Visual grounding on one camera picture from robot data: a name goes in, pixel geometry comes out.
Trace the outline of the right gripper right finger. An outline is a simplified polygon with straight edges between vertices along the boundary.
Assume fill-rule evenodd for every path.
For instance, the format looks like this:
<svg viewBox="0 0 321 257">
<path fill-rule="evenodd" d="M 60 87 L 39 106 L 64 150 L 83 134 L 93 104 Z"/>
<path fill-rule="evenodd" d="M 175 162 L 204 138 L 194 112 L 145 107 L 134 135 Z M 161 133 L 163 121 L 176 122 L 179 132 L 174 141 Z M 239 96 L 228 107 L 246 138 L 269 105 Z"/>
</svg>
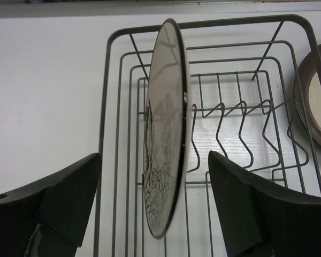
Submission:
<svg viewBox="0 0 321 257">
<path fill-rule="evenodd" d="M 321 256 L 321 198 L 300 193 L 208 156 L 228 256 Z"/>
</svg>

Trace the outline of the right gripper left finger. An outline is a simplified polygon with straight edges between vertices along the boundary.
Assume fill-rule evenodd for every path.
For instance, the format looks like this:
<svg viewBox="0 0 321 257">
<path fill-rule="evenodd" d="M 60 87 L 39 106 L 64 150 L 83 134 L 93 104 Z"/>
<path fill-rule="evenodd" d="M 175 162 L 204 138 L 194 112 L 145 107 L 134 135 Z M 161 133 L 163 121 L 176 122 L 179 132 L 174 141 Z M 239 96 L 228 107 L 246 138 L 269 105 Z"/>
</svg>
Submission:
<svg viewBox="0 0 321 257">
<path fill-rule="evenodd" d="M 0 194 L 0 256 L 75 256 L 82 246 L 102 158 L 90 154 Z"/>
</svg>

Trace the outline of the silver rimmed beige plate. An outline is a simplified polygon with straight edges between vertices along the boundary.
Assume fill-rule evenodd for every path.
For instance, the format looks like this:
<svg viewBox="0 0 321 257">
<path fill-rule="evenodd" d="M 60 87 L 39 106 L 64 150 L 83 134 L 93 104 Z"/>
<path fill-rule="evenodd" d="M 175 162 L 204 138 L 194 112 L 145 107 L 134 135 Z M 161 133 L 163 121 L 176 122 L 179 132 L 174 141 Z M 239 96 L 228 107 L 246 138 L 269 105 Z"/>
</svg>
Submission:
<svg viewBox="0 0 321 257">
<path fill-rule="evenodd" d="M 297 112 L 303 125 L 309 125 L 312 138 L 321 147 L 321 86 L 312 52 L 301 62 L 298 75 L 299 80 L 294 81 Z"/>
</svg>

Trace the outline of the beige tree pattern plate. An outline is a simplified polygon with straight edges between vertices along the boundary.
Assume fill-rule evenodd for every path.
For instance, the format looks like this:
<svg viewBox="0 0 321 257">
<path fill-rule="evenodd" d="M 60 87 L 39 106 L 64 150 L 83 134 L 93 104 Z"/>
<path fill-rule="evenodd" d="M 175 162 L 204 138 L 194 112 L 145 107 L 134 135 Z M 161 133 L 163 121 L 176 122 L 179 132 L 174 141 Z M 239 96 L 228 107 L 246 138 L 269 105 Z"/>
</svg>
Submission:
<svg viewBox="0 0 321 257">
<path fill-rule="evenodd" d="M 154 45 L 144 114 L 142 189 L 148 229 L 163 238 L 182 195 L 192 118 L 186 47 L 174 19 L 162 24 Z"/>
</svg>

